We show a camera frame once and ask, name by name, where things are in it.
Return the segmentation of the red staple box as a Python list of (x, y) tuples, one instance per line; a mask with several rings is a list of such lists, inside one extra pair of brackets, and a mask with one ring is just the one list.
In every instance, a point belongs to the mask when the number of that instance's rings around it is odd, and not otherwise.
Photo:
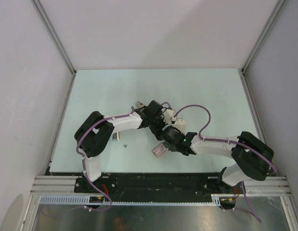
[(152, 153), (156, 156), (156, 157), (160, 157), (163, 153), (165, 153), (167, 151), (167, 147), (162, 143), (160, 144), (158, 147), (156, 147)]

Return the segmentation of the black and cream stapler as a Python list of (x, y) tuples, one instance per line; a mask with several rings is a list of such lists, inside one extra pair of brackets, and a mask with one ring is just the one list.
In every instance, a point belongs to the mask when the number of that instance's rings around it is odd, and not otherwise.
[(142, 103), (141, 101), (137, 101), (137, 103), (136, 103), (137, 110), (144, 110), (146, 107), (147, 107), (146, 104)]

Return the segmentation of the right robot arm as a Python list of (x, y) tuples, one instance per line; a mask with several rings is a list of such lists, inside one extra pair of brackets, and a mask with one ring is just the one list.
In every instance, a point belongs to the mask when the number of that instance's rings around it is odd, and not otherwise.
[(264, 181), (272, 164), (274, 151), (247, 131), (228, 138), (200, 137), (195, 132), (184, 134), (173, 126), (162, 131), (160, 138), (167, 142), (172, 152), (185, 156), (213, 154), (231, 158), (235, 163), (220, 172), (217, 188), (222, 193), (230, 192), (235, 185), (245, 180)]

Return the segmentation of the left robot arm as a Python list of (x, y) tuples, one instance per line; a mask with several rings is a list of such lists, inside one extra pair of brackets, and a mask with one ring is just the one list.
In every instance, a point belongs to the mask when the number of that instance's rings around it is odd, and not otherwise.
[(113, 134), (131, 129), (149, 127), (154, 134), (161, 131), (173, 117), (171, 108), (153, 100), (147, 106), (131, 108), (123, 115), (105, 117), (99, 111), (92, 112), (76, 131), (76, 152), (82, 156), (84, 186), (90, 192), (101, 188), (100, 154), (104, 151)]

